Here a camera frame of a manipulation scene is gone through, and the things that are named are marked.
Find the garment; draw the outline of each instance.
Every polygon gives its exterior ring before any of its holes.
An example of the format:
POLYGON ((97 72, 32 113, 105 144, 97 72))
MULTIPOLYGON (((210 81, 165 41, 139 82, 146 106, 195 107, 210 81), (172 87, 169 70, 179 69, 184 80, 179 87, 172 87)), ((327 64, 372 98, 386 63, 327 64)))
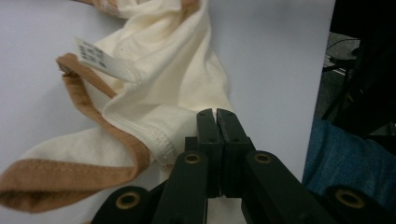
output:
POLYGON ((319 195, 344 185, 372 197, 396 215, 396 157, 377 142, 362 140, 329 121, 314 119, 303 185, 319 195))
POLYGON ((98 126, 28 150, 0 175, 2 205, 29 212, 65 206, 127 183, 154 162, 164 180, 184 138, 196 135, 196 113, 232 110, 209 46, 206 0, 93 3, 127 19, 95 43, 122 65, 120 73, 99 72, 72 53, 57 63, 74 105, 98 126))

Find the table surface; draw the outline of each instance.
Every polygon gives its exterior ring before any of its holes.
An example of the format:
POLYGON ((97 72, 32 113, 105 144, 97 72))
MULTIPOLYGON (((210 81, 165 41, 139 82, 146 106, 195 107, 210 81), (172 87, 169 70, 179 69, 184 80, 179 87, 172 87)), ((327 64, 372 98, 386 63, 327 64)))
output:
MULTIPOLYGON (((212 46, 230 78, 231 102, 258 150, 301 179, 334 0, 213 0, 212 46)), ((123 20, 64 0, 0 2, 0 172, 29 148, 95 124, 72 105, 55 59, 74 36, 95 42, 123 20)), ((146 175, 156 176, 155 167, 146 175)), ((137 186, 152 185, 137 178, 137 186)), ((0 223, 82 223, 104 190, 39 215, 0 207, 0 223)))

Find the black cable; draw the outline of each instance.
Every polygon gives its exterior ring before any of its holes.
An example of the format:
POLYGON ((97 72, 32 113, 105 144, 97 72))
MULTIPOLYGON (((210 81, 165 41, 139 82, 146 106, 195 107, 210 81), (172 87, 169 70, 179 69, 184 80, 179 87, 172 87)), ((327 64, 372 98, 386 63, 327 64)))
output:
POLYGON ((354 38, 354 39, 343 39, 343 40, 339 40, 339 41, 333 43, 332 45, 330 45, 329 47, 327 47, 326 50, 328 50, 328 49, 334 47, 334 45, 336 45, 336 44, 338 44, 338 43, 340 43, 340 42, 347 41, 347 40, 360 40, 360 39, 354 38))

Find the floor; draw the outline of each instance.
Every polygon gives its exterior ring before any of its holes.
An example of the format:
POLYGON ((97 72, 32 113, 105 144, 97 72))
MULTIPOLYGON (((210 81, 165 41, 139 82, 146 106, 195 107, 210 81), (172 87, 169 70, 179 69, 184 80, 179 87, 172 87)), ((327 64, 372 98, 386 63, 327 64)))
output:
MULTIPOLYGON (((338 35, 330 33, 328 40, 328 49, 326 50, 326 58, 324 66, 332 65, 329 61, 330 57, 334 57, 342 60, 354 59, 355 56, 352 54, 353 49, 359 46, 360 41, 356 40, 350 36, 338 35)), ((336 70, 331 72, 326 72, 322 74, 320 81, 320 87, 318 92, 318 100, 315 111, 315 116, 321 118, 325 111, 328 109, 329 105, 335 99, 337 94, 342 89, 345 71, 336 70)), ((329 116, 328 120, 333 120, 337 109, 334 109, 332 114, 329 116)), ((390 123, 379 130, 372 133, 373 135, 394 135, 395 127, 394 124, 390 123)))

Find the blue jeans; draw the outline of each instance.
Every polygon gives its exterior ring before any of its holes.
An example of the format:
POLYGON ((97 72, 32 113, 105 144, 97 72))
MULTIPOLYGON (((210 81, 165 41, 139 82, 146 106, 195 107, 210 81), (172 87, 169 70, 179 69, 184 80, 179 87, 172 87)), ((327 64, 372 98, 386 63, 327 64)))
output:
POLYGON ((396 157, 328 121, 314 119, 303 185, 319 195, 329 186, 349 186, 396 215, 396 157))

